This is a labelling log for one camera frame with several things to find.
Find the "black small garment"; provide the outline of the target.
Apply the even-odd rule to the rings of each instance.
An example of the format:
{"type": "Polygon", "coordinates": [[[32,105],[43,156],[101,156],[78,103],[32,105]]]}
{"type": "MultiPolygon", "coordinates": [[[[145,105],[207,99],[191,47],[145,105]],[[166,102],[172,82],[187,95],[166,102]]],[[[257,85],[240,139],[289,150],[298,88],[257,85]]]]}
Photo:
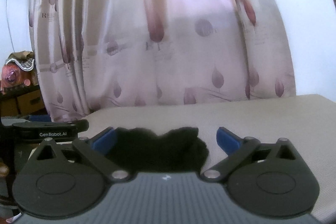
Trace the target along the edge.
{"type": "Polygon", "coordinates": [[[146,128],[117,128],[116,144],[105,157],[130,173],[197,172],[209,149],[196,127],[181,127],[157,135],[146,128]]]}

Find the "wooden cabinet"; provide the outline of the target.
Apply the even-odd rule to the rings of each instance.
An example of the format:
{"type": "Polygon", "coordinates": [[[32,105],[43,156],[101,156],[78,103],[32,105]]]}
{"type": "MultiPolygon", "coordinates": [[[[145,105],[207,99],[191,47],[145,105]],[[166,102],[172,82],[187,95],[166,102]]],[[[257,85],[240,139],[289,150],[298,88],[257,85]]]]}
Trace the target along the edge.
{"type": "Polygon", "coordinates": [[[39,85],[1,93],[1,117],[47,114],[39,85]]]}

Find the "beige mattress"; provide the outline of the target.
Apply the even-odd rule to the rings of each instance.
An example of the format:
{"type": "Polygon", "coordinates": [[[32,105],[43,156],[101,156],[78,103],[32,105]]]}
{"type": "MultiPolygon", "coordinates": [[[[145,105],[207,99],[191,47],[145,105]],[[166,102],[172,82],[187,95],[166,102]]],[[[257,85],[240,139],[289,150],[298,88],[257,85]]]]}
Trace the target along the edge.
{"type": "Polygon", "coordinates": [[[36,218],[25,213],[19,223],[335,223],[335,103],[319,95],[181,106],[109,108],[88,116],[92,138],[112,127],[146,128],[157,135],[196,127],[209,156],[197,172],[136,172],[113,184],[102,200],[71,218],[36,218]],[[287,138],[319,183],[311,213],[298,217],[263,217],[233,202],[226,187],[201,178],[227,155],[217,144],[225,127],[240,138],[261,143],[287,138]]]}

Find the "pink floral cloth bundle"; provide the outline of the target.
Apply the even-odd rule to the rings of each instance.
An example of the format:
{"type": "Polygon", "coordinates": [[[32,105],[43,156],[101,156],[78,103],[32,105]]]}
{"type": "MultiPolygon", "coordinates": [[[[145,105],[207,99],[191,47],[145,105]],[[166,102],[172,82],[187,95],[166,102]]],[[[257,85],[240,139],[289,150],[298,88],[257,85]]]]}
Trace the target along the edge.
{"type": "Polygon", "coordinates": [[[13,52],[6,59],[1,72],[1,92],[16,92],[38,85],[35,55],[32,51],[13,52]]]}

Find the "leaf patterned pink curtain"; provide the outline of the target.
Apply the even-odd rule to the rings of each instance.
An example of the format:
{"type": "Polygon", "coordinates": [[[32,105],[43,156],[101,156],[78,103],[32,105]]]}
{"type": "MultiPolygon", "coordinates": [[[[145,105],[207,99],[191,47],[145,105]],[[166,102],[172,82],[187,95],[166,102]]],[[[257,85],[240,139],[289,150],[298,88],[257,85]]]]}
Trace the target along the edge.
{"type": "Polygon", "coordinates": [[[29,28],[56,122],[295,95],[275,0],[29,0],[29,28]]]}

